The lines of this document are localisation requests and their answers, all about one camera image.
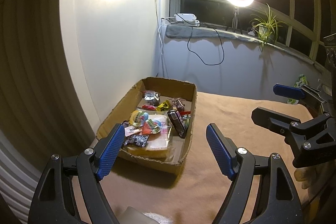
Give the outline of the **brown cardboard box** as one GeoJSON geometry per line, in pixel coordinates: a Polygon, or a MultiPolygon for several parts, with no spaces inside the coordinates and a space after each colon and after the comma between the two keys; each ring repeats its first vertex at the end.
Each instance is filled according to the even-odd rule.
{"type": "Polygon", "coordinates": [[[196,100],[195,84],[160,77],[141,79],[108,114],[97,137],[106,137],[120,123],[125,140],[119,157],[178,175],[191,148],[196,100]]]}

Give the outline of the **dark snickers bar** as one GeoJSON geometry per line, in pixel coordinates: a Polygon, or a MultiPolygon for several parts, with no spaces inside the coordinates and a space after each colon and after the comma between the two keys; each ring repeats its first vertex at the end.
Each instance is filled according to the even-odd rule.
{"type": "Polygon", "coordinates": [[[173,125],[173,128],[177,132],[178,136],[182,139],[185,139],[187,128],[183,123],[183,119],[179,114],[179,111],[171,109],[167,112],[167,116],[169,117],[169,120],[171,121],[171,124],[173,125]]]}

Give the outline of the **yellow green snack packet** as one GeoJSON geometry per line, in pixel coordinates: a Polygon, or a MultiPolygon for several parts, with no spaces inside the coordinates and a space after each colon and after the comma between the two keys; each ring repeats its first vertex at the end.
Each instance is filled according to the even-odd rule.
{"type": "Polygon", "coordinates": [[[156,107],[156,110],[160,111],[160,112],[169,111],[169,110],[172,109],[172,107],[173,106],[172,106],[171,101],[170,100],[165,100],[156,107]]]}

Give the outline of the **large clear nut bag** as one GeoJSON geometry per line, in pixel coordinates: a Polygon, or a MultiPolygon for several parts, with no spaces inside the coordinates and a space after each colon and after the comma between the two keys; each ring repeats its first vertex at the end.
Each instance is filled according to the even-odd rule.
{"type": "Polygon", "coordinates": [[[158,106],[160,103],[160,94],[153,90],[145,90],[143,93],[143,99],[147,105],[158,106]]]}

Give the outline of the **potted spider plant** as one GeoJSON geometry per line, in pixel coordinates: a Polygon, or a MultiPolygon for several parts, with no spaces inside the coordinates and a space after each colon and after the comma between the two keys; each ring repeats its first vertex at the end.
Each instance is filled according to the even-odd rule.
{"type": "Polygon", "coordinates": [[[278,40],[279,29],[282,28],[284,22],[277,18],[277,15],[266,4],[263,16],[255,15],[251,20],[252,27],[256,32],[257,38],[261,41],[260,46],[264,47],[266,44],[275,44],[278,40]]]}

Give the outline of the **black snack packet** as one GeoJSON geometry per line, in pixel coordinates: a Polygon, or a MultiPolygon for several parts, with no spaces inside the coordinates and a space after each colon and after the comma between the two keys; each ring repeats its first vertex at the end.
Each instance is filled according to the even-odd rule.
{"type": "Polygon", "coordinates": [[[133,134],[128,137],[126,137],[123,145],[125,146],[135,146],[139,148],[145,148],[147,145],[147,141],[149,139],[149,135],[138,135],[138,134],[133,134]]]}

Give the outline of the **white power adapter box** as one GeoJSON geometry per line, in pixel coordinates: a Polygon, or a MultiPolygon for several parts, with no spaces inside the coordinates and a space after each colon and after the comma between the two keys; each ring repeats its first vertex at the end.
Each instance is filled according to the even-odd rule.
{"type": "Polygon", "coordinates": [[[190,27],[199,27],[200,21],[197,20],[197,17],[194,14],[184,14],[176,13],[174,14],[175,24],[190,26],[190,27]]]}

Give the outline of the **pink printed plastic bag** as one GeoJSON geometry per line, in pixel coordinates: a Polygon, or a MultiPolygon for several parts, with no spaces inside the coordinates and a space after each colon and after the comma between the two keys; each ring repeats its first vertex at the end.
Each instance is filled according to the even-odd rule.
{"type": "Polygon", "coordinates": [[[159,122],[160,132],[157,134],[150,134],[147,140],[146,150],[157,151],[167,150],[170,139],[170,129],[168,117],[166,115],[151,114],[149,118],[154,122],[159,122]]]}

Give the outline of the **clear red-edged nut bag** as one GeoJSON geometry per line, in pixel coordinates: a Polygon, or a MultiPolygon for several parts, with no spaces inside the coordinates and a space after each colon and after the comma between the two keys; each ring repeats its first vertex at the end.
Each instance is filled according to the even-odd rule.
{"type": "Polygon", "coordinates": [[[191,114],[190,110],[186,110],[185,104],[182,101],[182,98],[173,98],[171,100],[173,109],[177,110],[181,116],[191,114]]]}

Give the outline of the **grey sill cloth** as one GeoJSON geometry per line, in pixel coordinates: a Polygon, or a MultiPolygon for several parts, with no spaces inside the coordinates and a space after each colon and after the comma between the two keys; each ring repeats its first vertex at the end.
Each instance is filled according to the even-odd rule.
{"type": "MultiPolygon", "coordinates": [[[[182,26],[182,25],[167,25],[165,30],[165,36],[169,39],[187,39],[190,37],[190,34],[193,34],[193,37],[197,39],[209,39],[209,38],[217,38],[218,35],[216,31],[219,33],[221,38],[227,40],[237,40],[243,43],[254,43],[258,46],[261,45],[261,40],[257,39],[254,36],[247,36],[237,33],[232,33],[224,30],[218,30],[213,28],[204,28],[204,27],[190,27],[190,26],[182,26]]],[[[314,61],[310,58],[298,53],[294,50],[290,50],[288,47],[283,46],[280,43],[277,44],[266,44],[266,46],[276,48],[279,51],[285,52],[290,56],[293,56],[303,62],[306,62],[310,65],[314,64],[314,61]]]]}

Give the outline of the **green white snack bag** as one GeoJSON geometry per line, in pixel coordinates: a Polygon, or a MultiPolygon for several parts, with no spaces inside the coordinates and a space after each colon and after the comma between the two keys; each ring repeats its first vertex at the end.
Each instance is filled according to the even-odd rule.
{"type": "MultiPolygon", "coordinates": [[[[295,88],[301,88],[303,85],[307,85],[309,82],[306,78],[306,75],[304,74],[300,74],[298,79],[296,80],[295,84],[294,84],[294,87],[295,88]]],[[[296,100],[296,99],[293,99],[293,98],[288,98],[287,100],[287,104],[290,104],[290,105],[297,105],[299,102],[299,100],[296,100]]]]}

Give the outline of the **yellow jelly cup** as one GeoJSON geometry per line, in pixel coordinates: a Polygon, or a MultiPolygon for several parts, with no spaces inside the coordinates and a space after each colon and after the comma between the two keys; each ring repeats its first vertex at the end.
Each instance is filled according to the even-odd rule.
{"type": "Polygon", "coordinates": [[[131,113],[129,123],[135,127],[142,127],[144,123],[149,119],[149,114],[142,110],[134,110],[131,113]]]}

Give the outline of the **pink small packet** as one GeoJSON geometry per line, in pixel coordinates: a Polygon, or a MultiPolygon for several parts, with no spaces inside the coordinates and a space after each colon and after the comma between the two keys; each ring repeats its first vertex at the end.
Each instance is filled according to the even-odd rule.
{"type": "Polygon", "coordinates": [[[142,133],[142,128],[141,127],[135,127],[135,126],[128,126],[124,128],[125,131],[125,137],[129,137],[134,134],[139,134],[142,133]]]}

